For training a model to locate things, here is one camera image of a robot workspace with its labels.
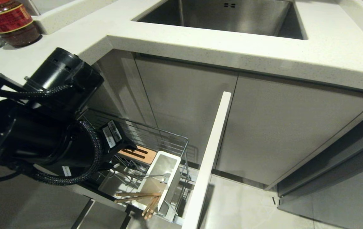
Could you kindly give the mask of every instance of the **gray floor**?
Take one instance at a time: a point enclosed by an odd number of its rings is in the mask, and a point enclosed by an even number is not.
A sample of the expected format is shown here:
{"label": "gray floor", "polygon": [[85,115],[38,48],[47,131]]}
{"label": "gray floor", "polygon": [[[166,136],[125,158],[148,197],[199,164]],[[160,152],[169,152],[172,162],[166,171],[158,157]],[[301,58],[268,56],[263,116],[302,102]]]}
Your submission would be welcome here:
{"label": "gray floor", "polygon": [[[300,216],[278,210],[272,197],[274,191],[264,191],[246,184],[212,175],[205,216],[200,229],[338,229]],[[179,229],[153,217],[143,220],[136,217],[127,229]]]}

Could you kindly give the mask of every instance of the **wooden chopsticks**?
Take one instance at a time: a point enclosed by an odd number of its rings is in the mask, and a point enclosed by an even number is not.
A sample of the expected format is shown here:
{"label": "wooden chopsticks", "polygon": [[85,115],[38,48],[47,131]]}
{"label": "wooden chopsticks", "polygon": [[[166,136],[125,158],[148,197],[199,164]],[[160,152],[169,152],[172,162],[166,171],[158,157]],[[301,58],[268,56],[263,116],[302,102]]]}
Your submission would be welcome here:
{"label": "wooden chopsticks", "polygon": [[145,220],[152,218],[155,213],[157,204],[159,204],[161,193],[138,193],[138,192],[120,192],[116,194],[117,197],[129,197],[124,199],[115,200],[115,203],[122,203],[132,200],[140,200],[145,198],[152,198],[150,203],[146,206],[142,212],[142,216],[145,216]]}

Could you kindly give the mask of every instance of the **cabinet door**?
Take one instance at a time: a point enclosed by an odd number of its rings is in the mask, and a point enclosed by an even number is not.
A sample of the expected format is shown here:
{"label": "cabinet door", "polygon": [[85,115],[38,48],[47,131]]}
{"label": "cabinet door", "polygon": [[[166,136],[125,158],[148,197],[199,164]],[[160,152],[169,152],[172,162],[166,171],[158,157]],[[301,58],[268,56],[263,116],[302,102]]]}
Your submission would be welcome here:
{"label": "cabinet door", "polygon": [[240,74],[216,168],[272,184],[363,112],[363,93]]}
{"label": "cabinet door", "polygon": [[158,128],[189,138],[189,162],[201,164],[223,91],[238,74],[153,58],[137,58]]}

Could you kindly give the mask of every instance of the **white countertop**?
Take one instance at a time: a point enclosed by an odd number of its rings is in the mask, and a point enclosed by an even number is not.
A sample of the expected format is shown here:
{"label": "white countertop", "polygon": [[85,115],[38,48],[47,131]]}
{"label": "white countertop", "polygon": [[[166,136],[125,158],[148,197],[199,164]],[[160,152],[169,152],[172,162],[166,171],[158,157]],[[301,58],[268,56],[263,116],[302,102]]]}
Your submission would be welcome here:
{"label": "white countertop", "polygon": [[135,22],[165,0],[118,0],[37,43],[0,48],[0,72],[24,84],[56,47],[93,64],[111,49],[363,90],[363,32],[334,0],[295,0],[307,40]]}

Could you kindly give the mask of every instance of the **metal wire rack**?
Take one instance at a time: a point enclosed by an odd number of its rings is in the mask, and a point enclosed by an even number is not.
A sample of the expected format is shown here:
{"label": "metal wire rack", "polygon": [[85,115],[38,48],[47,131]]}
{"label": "metal wire rack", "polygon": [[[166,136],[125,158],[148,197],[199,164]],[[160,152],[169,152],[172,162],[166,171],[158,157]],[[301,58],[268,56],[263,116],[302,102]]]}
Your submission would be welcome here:
{"label": "metal wire rack", "polygon": [[[184,175],[182,175],[179,186],[177,187],[177,189],[180,190],[180,194],[175,195],[171,203],[166,203],[169,206],[169,209],[172,209],[177,215],[177,211],[180,208],[182,199],[187,196],[188,188],[186,187],[190,182],[187,162],[188,157],[186,151],[188,138],[165,131],[163,129],[148,126],[143,123],[131,121],[129,119],[121,118],[113,114],[94,109],[87,109],[83,113],[82,117],[90,122],[90,124],[93,125],[95,129],[99,129],[106,125],[106,123],[109,121],[114,120],[121,126],[126,136],[136,145],[151,149],[156,152],[165,151],[167,153],[179,156],[182,159],[180,172]],[[114,157],[123,166],[135,169],[142,174],[145,174],[148,169],[148,166],[138,161],[129,158],[123,158],[118,155],[115,155]]]}

